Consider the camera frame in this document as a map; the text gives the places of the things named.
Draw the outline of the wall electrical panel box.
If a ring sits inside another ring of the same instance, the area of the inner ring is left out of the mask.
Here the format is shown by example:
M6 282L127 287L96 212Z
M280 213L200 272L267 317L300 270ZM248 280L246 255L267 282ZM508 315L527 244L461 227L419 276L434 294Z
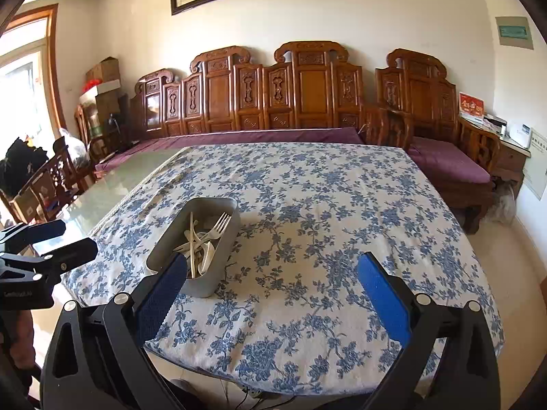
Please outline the wall electrical panel box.
M526 17L496 17L500 45L533 50L529 21Z

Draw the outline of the white router box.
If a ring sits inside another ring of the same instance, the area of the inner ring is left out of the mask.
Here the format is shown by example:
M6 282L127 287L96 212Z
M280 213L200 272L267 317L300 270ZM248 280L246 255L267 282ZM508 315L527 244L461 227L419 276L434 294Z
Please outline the white router box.
M508 127L510 139L523 149L530 148L531 129L523 123L511 123Z

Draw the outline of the red greeting card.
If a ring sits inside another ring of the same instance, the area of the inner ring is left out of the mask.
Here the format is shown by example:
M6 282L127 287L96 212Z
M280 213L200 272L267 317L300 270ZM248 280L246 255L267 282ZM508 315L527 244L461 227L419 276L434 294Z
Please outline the red greeting card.
M485 116L485 103L473 95L459 92L459 111L463 118L481 123Z

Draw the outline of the purple sofa cushion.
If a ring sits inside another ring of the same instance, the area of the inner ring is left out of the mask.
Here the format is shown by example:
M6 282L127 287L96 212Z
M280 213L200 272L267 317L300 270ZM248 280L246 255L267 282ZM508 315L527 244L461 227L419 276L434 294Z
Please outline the purple sofa cushion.
M143 140L128 151L115 154L104 163L97 163L95 169L106 174L134 154L179 150L193 145L231 145L248 142L328 142L348 145L362 145L363 141L352 127L334 129L272 129L271 131L211 132Z

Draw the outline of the wooden side table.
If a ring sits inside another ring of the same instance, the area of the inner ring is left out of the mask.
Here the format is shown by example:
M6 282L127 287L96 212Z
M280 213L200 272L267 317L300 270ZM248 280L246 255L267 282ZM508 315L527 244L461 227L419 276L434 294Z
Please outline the wooden side table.
M524 181L524 167L530 153L502 140L496 133L459 119L460 149L491 175L496 186L509 184L515 197Z

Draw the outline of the grey metal rectangular tray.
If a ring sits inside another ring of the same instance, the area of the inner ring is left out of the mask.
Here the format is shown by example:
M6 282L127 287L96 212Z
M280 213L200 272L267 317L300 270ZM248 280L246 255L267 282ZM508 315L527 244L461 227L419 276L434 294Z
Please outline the grey metal rectangular tray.
M159 271L175 256L183 256L187 269L182 293L197 298L209 297L224 278L239 229L236 200L193 198L159 237L146 260L146 267Z

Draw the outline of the steel fork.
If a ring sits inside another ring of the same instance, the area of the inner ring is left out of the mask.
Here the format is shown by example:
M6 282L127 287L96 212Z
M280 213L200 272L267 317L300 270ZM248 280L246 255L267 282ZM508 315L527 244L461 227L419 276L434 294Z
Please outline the steel fork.
M232 217L227 213L221 215L212 229L201 237L199 244L220 239L220 237L223 236L224 231L227 229L231 218Z

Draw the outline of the stacked cardboard boxes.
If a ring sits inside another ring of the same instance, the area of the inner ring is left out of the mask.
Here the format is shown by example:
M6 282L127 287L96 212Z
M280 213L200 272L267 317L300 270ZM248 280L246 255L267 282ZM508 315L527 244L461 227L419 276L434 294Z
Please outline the stacked cardboard boxes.
M80 105L91 138L109 129L111 114L121 112L121 73L117 58L108 56L85 73Z

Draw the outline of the dark wooden dining chair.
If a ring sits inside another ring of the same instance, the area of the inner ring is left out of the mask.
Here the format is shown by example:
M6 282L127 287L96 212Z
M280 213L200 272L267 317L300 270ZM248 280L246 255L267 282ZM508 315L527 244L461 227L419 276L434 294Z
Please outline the dark wooden dining chair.
M63 137L54 142L54 154L27 181L18 194L8 199L1 191L1 200L16 222L48 222L56 218L65 205L82 193Z

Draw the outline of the long carved wooden sofa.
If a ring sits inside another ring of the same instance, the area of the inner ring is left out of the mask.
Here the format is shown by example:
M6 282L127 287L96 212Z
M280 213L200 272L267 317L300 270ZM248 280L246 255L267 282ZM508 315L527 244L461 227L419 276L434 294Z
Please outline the long carved wooden sofa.
M341 44L288 42L273 58L255 63L233 45L196 56L185 78L171 69L141 77L123 126L136 142L129 151L206 133L362 128L362 69Z

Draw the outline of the black bag on chair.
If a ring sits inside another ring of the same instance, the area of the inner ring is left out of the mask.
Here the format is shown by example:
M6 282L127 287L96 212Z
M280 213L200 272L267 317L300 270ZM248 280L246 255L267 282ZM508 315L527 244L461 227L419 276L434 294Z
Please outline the black bag on chair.
M2 193L14 198L32 175L47 162L46 151L16 139L1 160L0 185Z

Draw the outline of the white plastic soup spoon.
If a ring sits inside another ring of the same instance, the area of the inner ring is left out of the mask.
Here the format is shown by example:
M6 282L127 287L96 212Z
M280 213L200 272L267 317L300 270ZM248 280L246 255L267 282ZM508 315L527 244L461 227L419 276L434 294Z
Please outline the white plastic soup spoon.
M215 247L212 242L207 242L204 244L204 254L201 259L201 262L198 264L198 272L200 275L204 275L214 258L215 255Z

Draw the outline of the cream plastic chopstick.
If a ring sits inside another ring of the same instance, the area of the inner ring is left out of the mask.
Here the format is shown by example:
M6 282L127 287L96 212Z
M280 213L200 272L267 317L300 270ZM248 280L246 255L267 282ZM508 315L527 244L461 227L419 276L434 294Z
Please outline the cream plastic chopstick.
M193 211L190 211L189 216L189 257L190 257L190 267L191 267L191 277L195 278L197 274L196 264L195 264L195 232L194 232L194 214Z

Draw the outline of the blue floral tablecloth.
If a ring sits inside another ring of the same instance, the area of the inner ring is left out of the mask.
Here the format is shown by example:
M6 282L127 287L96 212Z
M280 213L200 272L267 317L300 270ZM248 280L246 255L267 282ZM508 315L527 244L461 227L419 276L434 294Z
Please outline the blue floral tablecloth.
M357 278L360 255L436 303L476 301L496 350L491 287L449 207L401 149L282 142L193 146L140 182L91 231L96 259L63 279L84 305L132 291L195 198L237 202L241 226L208 298L180 294L147 348L268 392L374 389L401 346Z

